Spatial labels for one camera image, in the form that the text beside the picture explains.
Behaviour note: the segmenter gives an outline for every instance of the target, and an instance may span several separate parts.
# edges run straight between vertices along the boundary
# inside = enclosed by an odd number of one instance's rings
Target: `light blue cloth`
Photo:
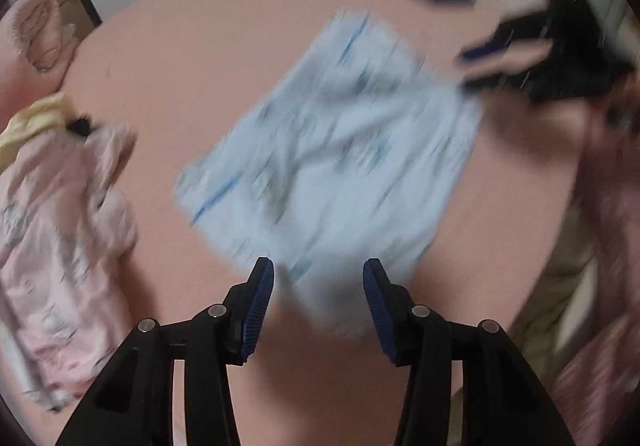
[[[268,100],[192,163],[175,196],[213,249],[259,256],[312,320],[370,326],[362,266],[407,283],[473,148],[479,103],[369,16],[336,16]]]

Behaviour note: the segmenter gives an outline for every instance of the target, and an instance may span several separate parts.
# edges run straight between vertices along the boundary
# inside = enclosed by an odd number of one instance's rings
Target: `pink garment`
[[[37,99],[57,92],[78,40],[56,0],[18,0],[0,20],[0,131]]]
[[[44,390],[81,397],[129,333],[115,281],[136,226],[111,185],[134,141],[126,124],[87,140],[50,130],[0,175],[2,291]]]
[[[553,398],[577,446],[596,446],[640,379],[640,145],[594,115],[576,192],[598,259],[595,337],[556,380]]]

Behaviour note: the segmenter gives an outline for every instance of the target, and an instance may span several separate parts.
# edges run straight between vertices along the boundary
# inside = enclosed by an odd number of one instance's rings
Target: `metal screw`
[[[140,323],[138,323],[138,330],[140,332],[148,332],[152,330],[155,326],[156,326],[156,322],[150,318],[147,318],[146,320],[142,320],[140,321]]]
[[[431,311],[424,305],[414,305],[411,308],[411,314],[417,316],[418,318],[426,318],[429,314],[431,314]]]
[[[226,307],[222,303],[216,303],[207,311],[212,318],[220,318],[226,314]]]
[[[482,328],[491,334],[495,334],[500,330],[500,325],[493,320],[484,320],[482,322]]]

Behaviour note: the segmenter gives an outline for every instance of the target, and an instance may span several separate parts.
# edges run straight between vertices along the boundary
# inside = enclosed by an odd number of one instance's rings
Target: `blue stripe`
[[[221,201],[227,195],[227,193],[230,193],[231,191],[233,191],[238,185],[238,182],[240,182],[240,177],[242,177],[242,172],[239,172],[238,175],[233,177],[231,180],[229,180],[228,183],[226,183],[218,191],[216,191],[212,196],[210,196],[206,200],[206,202],[202,204],[202,207],[195,214],[195,216],[193,217],[193,220],[191,220],[191,225],[196,223],[202,215],[204,215],[219,201]]]
[[[362,22],[362,25],[360,25],[358,30],[356,30],[353,33],[353,35],[351,36],[351,39],[349,40],[349,43],[347,43],[347,47],[344,49],[344,52],[340,56],[340,59],[338,60],[338,63],[335,66],[340,66],[342,63],[344,63],[344,60],[347,57],[347,54],[349,54],[349,52],[351,50],[351,45],[353,45],[354,42],[360,37],[360,35],[364,31],[364,27],[366,27],[368,21],[369,21],[369,14],[367,14],[365,16],[365,18],[364,18],[364,20]]]

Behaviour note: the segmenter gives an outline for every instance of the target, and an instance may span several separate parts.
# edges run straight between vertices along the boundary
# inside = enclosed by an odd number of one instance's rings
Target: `pink table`
[[[174,180],[274,87],[345,7],[373,11],[452,77],[460,75],[453,63],[460,47],[491,32],[503,12],[491,0],[474,8],[423,0],[140,0],[81,44],[63,89],[95,120],[127,121],[140,134],[118,183],[140,227],[122,273],[136,320],[191,318],[238,282],[188,227],[172,200]],[[489,103],[411,292],[450,320],[494,318],[508,327],[556,239],[572,193],[584,113],[575,103],[524,115],[505,94]],[[256,354],[242,370],[230,369],[246,446],[389,444],[405,379],[406,371],[392,368],[374,339],[336,340],[276,300]],[[18,403],[40,443],[53,444],[70,409],[51,415]]]

